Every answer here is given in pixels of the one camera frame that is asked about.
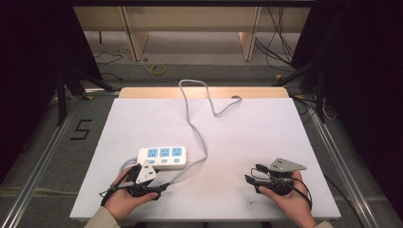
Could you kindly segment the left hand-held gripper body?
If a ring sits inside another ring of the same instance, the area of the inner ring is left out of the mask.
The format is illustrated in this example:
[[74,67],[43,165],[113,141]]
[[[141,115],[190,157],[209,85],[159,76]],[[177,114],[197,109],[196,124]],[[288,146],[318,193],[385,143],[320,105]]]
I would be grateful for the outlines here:
[[133,182],[130,178],[134,166],[130,168],[127,176],[127,181],[129,182],[127,192],[135,198],[151,193],[147,190],[147,187],[149,187],[149,184],[157,177],[157,172],[148,161],[145,161],[144,164],[141,164],[141,166],[142,169],[135,182]]

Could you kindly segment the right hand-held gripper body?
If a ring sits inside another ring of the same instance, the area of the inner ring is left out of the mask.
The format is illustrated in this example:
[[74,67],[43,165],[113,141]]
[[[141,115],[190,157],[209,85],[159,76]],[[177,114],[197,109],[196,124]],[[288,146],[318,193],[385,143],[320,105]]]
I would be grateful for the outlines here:
[[277,158],[265,171],[265,173],[269,175],[269,180],[265,182],[264,186],[280,196],[285,196],[293,190],[293,173],[306,169],[307,167],[305,165]]

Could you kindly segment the white power strip blue sockets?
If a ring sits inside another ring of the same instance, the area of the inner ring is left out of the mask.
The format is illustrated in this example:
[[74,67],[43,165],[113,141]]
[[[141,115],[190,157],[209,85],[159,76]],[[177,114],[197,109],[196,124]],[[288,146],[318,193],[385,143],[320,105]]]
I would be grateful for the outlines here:
[[188,155],[184,146],[163,146],[141,148],[137,163],[148,162],[154,169],[180,170],[187,166]]

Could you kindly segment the person's left hand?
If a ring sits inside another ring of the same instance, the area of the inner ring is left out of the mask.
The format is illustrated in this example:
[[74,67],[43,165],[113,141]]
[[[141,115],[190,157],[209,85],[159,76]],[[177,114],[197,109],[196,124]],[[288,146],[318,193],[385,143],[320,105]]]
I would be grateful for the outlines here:
[[157,193],[148,193],[134,198],[125,189],[118,189],[106,201],[104,208],[116,220],[125,219],[134,209],[158,197]]

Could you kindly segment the person's right hand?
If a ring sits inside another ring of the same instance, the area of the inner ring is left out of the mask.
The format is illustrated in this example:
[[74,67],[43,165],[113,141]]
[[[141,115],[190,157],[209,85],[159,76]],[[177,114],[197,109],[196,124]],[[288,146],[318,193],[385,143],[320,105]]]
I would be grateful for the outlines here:
[[313,217],[307,197],[307,188],[302,184],[302,176],[299,171],[293,173],[294,187],[297,191],[293,190],[288,195],[280,196],[272,190],[260,186],[259,191],[272,200],[283,212],[283,214],[293,223],[297,219]]

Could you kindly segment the white table board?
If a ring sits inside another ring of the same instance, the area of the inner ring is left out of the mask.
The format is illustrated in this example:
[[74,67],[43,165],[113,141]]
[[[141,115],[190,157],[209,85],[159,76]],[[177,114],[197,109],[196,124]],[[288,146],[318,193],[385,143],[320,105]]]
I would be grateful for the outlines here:
[[74,219],[91,218],[101,192],[122,164],[145,147],[184,146],[190,169],[160,172],[156,184],[169,182],[156,200],[137,208],[132,220],[257,221],[284,215],[246,182],[256,164],[277,158],[307,167],[303,181],[318,219],[340,216],[294,102],[289,99],[117,99],[114,101],[79,195]]

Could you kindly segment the wooden table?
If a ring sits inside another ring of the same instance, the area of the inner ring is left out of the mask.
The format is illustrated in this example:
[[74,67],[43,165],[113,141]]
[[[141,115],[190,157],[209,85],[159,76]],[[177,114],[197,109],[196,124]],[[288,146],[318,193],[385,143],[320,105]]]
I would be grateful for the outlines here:
[[231,98],[240,96],[246,99],[257,98],[288,98],[288,92],[284,87],[277,86],[185,86],[172,87],[124,87],[119,97],[128,99],[179,99],[182,93],[190,99],[206,98]]

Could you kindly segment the black metal stand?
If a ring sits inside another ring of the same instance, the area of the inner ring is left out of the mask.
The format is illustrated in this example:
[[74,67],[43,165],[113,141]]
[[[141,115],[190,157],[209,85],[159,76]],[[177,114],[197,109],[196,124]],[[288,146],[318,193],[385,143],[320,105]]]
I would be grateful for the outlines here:
[[325,123],[325,111],[324,111],[324,80],[322,76],[322,70],[320,66],[314,61],[311,61],[306,66],[293,72],[285,79],[277,81],[274,86],[285,86],[294,80],[302,77],[302,82],[299,86],[299,90],[303,93],[314,93],[316,95],[315,109],[319,119]]
[[58,125],[61,125],[67,117],[65,88],[67,88],[73,96],[83,96],[85,93],[85,89],[80,83],[81,80],[87,80],[90,83],[108,92],[117,91],[117,88],[104,83],[101,79],[91,76],[81,69],[75,67],[67,67],[61,69],[56,76],[56,91],[59,109]]

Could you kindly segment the dark curtain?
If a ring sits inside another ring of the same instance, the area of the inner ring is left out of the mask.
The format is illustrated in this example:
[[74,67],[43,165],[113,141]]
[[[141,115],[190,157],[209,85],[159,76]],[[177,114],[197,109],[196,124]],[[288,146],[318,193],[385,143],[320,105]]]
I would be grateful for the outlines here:
[[102,78],[72,6],[0,0],[0,183],[74,68]]
[[309,62],[403,220],[403,0],[314,0],[292,64]]

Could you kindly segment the wooden shelf unit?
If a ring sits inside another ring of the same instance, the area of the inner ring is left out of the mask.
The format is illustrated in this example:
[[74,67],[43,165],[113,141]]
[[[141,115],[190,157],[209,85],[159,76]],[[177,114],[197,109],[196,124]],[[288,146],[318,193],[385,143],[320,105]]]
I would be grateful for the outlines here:
[[151,31],[236,32],[252,59],[259,32],[303,31],[310,10],[297,7],[76,7],[84,31],[123,31],[132,59],[141,59]]

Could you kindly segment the aluminium floor rail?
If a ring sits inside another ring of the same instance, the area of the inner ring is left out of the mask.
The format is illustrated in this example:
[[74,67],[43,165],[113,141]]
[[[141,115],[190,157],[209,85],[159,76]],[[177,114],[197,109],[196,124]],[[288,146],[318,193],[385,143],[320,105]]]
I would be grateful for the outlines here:
[[32,173],[30,174],[27,182],[23,186],[22,190],[17,195],[17,198],[11,208],[9,209],[7,216],[1,224],[1,228],[16,228],[22,216],[24,215],[30,200],[32,199],[38,184],[43,178],[48,165],[50,164],[62,138],[64,137],[68,125],[70,124],[71,117],[76,110],[76,107],[81,102],[80,97],[73,97],[70,105],[67,108],[67,114],[62,122],[56,127],[53,132],[50,141],[47,144],[41,158],[35,165]]
[[362,226],[364,228],[379,228],[379,224],[374,217],[372,208],[364,198],[362,191],[353,177],[353,173],[342,158],[330,130],[318,117],[316,111],[310,110],[310,115],[316,126],[317,132],[323,140],[332,162],[336,167],[337,173],[350,197],[350,203],[354,207]]

